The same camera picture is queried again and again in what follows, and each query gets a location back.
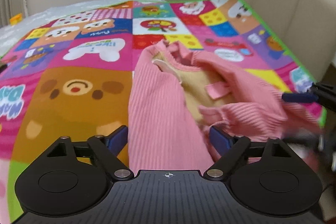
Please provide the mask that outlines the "pink ribbed knit garment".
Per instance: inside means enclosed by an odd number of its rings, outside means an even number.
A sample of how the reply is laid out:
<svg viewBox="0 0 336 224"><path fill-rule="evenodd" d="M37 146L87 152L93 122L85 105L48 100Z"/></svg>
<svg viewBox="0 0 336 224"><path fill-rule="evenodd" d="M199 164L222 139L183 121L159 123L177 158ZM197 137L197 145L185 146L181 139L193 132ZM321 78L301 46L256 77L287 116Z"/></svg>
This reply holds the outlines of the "pink ribbed knit garment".
<svg viewBox="0 0 336 224"><path fill-rule="evenodd" d="M207 51L161 41L145 48L135 66L129 99L132 171L205 171L219 159L210 128L252 141L299 130L321 131L297 103L248 71Z"/></svg>

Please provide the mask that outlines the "colourful cartoon play mat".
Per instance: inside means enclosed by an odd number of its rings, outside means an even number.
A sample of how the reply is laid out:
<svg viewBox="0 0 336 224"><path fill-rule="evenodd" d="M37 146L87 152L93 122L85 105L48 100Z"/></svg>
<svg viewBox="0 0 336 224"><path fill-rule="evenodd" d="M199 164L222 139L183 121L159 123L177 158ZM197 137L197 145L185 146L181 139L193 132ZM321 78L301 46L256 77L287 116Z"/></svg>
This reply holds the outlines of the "colourful cartoon play mat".
<svg viewBox="0 0 336 224"><path fill-rule="evenodd" d="M1 59L1 223L21 215L15 181L58 137L84 141L129 126L135 66L161 41L212 52L281 93L313 82L243 0L126 1L34 28ZM322 106L302 106L325 124Z"/></svg>

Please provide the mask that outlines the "small orange box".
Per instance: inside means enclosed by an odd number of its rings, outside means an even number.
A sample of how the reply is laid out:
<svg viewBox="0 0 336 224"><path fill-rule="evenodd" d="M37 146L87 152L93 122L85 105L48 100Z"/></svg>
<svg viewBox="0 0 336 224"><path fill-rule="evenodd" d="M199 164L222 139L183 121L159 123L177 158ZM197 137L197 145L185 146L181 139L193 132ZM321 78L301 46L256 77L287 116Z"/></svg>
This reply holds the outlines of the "small orange box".
<svg viewBox="0 0 336 224"><path fill-rule="evenodd" d="M9 22L11 26L15 26L18 23L20 23L23 20L23 15L22 13L19 13L13 17L10 18Z"/></svg>

